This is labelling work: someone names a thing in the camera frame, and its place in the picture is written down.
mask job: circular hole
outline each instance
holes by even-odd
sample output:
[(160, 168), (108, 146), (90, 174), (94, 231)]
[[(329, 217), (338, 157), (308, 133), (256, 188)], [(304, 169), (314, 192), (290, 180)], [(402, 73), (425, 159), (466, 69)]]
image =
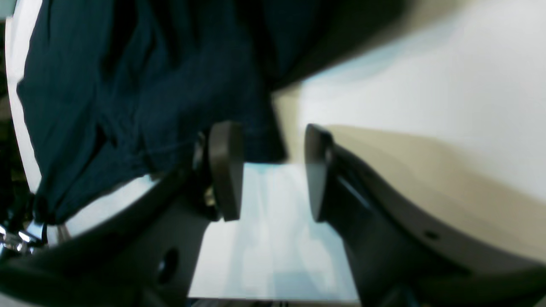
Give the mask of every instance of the circular hole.
[(434, 241), (440, 239), (440, 236), (437, 233), (433, 232), (433, 231), (425, 231), (425, 237), (427, 237), (427, 238), (429, 238), (431, 240), (434, 240)]
[(169, 282), (176, 272), (176, 267), (178, 267), (178, 252), (176, 249), (171, 249), (165, 254), (165, 257), (163, 257), (159, 263), (158, 282), (160, 284), (166, 284)]

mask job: white backdrop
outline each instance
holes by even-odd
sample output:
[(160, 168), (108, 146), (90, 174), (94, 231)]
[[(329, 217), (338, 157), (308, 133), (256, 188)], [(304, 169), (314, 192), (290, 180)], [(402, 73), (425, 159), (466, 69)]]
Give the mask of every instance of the white backdrop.
[[(6, 29), (11, 107), (33, 190), (40, 174), (15, 87), (39, 3), (20, 0)], [(340, 239), (311, 219), (301, 165), (309, 122), (427, 212), (546, 263), (545, 11), (546, 0), (414, 1), (356, 56), (276, 93), (292, 164), (246, 165), (241, 220), (209, 227), (190, 295), (357, 299)], [(152, 184), (133, 181), (67, 227), (88, 229)]]

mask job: fabric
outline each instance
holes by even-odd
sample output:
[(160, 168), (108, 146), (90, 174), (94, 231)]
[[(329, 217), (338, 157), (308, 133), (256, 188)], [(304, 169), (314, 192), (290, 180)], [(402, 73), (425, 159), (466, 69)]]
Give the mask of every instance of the fabric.
[(120, 183), (189, 164), (219, 121), (242, 123), (247, 161), (282, 160), (269, 93), (338, 3), (44, 0), (17, 87), (42, 174), (36, 219), (63, 223)]

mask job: white table surface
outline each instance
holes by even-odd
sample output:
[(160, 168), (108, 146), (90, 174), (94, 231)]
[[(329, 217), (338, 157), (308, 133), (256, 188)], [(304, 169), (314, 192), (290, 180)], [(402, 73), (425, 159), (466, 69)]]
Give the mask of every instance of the white table surface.
[[(40, 171), (16, 95), (40, 0), (6, 27), (8, 89), (28, 183)], [(374, 166), (430, 214), (546, 263), (546, 0), (419, 0), (357, 56), (275, 93), (286, 165), (245, 165), (241, 220), (206, 231), (190, 296), (357, 300), (342, 242), (312, 221), (307, 123)], [(137, 179), (67, 223), (111, 216), (153, 183)]]

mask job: screw hole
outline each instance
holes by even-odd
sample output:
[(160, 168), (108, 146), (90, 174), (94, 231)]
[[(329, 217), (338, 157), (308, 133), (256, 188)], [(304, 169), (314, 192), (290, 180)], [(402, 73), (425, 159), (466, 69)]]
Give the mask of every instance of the screw hole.
[(425, 231), (425, 237), (434, 241), (440, 240), (440, 236), (433, 231)]
[(160, 285), (169, 282), (176, 273), (178, 267), (178, 251), (176, 249), (169, 250), (165, 257), (161, 260), (158, 267), (159, 277), (158, 282)]

